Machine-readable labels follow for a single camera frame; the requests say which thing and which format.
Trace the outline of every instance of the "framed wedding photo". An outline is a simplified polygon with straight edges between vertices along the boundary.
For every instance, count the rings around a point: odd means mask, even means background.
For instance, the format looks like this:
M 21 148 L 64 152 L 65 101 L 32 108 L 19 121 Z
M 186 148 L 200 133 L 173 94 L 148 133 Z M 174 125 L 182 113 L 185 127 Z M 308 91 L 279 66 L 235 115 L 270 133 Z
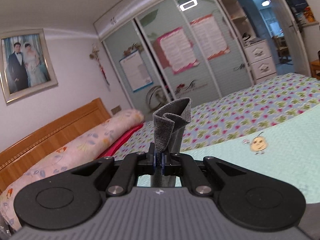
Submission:
M 7 103 L 58 85 L 40 30 L 0 34 L 0 78 Z

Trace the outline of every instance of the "black suit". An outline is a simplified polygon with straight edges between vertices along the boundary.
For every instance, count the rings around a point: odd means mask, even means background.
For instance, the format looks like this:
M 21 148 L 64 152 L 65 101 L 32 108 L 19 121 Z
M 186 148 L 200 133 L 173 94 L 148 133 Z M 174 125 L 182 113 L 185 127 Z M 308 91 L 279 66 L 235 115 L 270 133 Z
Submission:
M 18 91 L 28 88 L 28 75 L 22 59 L 22 64 L 20 65 L 19 60 L 15 53 L 11 54 L 8 59 L 9 72 L 12 80 L 15 82 Z

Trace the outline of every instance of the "woman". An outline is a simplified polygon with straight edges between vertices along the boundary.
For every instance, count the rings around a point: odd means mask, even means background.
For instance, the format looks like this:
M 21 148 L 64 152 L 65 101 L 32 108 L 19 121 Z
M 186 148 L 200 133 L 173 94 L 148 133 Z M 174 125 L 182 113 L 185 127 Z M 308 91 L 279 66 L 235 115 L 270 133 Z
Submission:
M 41 71 L 40 59 L 38 53 L 32 49 L 31 44 L 26 42 L 25 52 L 23 53 L 23 61 L 27 70 L 29 86 L 34 87 L 47 82 L 44 73 Z

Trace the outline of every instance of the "floral pillow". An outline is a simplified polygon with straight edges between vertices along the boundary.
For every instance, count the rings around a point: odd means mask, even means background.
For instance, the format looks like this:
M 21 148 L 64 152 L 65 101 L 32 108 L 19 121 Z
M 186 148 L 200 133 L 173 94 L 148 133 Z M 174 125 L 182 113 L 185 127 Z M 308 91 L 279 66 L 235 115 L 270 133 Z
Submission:
M 1 194 L 1 215 L 14 230 L 18 230 L 21 225 L 14 212 L 13 201 L 23 187 L 93 161 L 123 133 L 143 121 L 143 114 L 136 109 L 121 111 L 60 149 L 50 153 L 10 184 Z

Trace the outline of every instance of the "wooden chair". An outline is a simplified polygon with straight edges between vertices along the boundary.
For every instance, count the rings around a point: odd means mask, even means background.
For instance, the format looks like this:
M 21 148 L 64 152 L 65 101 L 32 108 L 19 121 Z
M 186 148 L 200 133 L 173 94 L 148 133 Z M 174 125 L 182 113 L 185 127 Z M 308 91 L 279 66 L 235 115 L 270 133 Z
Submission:
M 288 57 L 290 56 L 289 48 L 285 42 L 284 37 L 278 37 L 278 36 L 273 36 L 272 37 L 276 47 L 277 47 L 277 52 L 278 56 L 280 58 L 280 62 L 284 62 L 284 57 L 287 58 L 287 61 L 289 60 Z

